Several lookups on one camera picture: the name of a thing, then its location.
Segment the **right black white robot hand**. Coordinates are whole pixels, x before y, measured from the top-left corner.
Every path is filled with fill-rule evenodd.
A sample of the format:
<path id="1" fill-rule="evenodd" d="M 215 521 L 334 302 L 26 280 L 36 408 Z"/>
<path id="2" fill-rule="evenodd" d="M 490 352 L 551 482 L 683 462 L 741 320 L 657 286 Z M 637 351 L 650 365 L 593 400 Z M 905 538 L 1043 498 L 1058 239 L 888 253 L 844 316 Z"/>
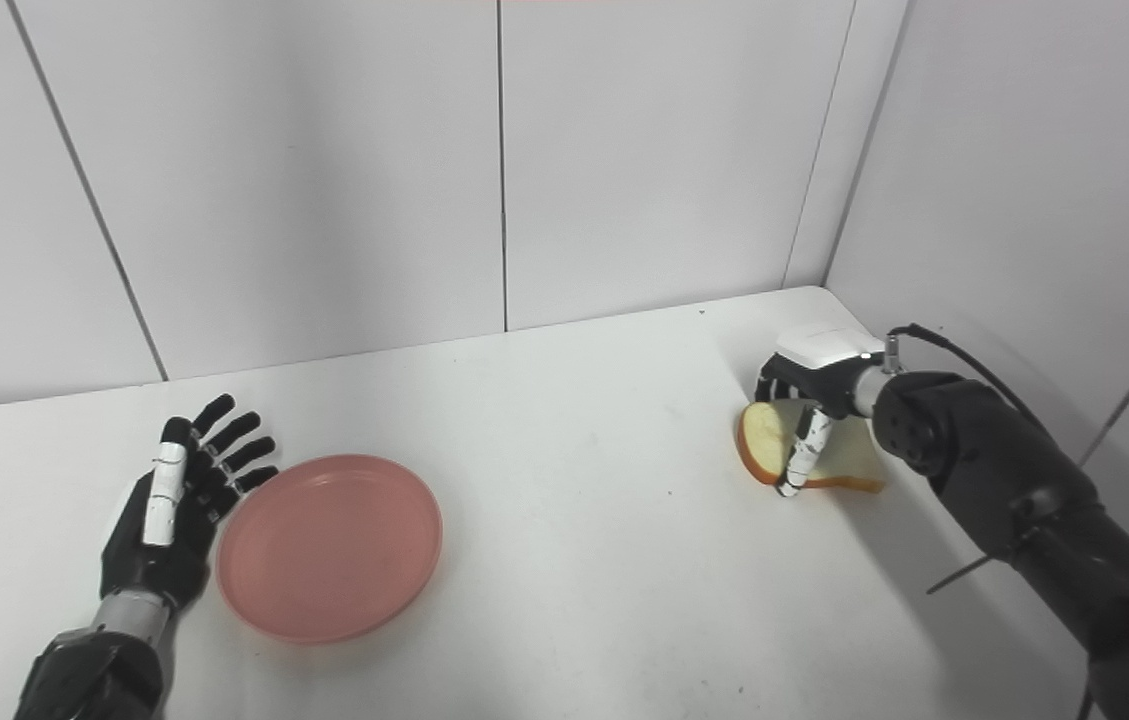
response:
<path id="1" fill-rule="evenodd" d="M 883 341 L 848 325 L 805 324 L 779 334 L 774 355 L 760 370 L 755 398 L 805 401 L 791 450 L 776 478 L 779 497 L 797 497 L 808 488 L 837 421 L 860 415 L 858 378 L 879 366 L 884 355 Z"/>

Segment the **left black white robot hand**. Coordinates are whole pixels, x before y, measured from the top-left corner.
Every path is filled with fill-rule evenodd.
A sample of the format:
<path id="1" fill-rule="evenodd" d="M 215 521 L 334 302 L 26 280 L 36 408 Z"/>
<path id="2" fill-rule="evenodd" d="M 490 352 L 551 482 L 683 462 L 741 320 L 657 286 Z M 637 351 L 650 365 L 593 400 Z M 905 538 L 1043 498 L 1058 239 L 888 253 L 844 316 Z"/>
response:
<path id="1" fill-rule="evenodd" d="M 231 395 L 220 395 L 195 418 L 170 416 L 163 425 L 151 469 L 135 480 L 102 550 L 102 600 L 151 592 L 183 611 L 204 591 L 218 525 L 279 474 L 266 464 L 275 439 L 250 437 L 261 415 L 235 409 Z"/>

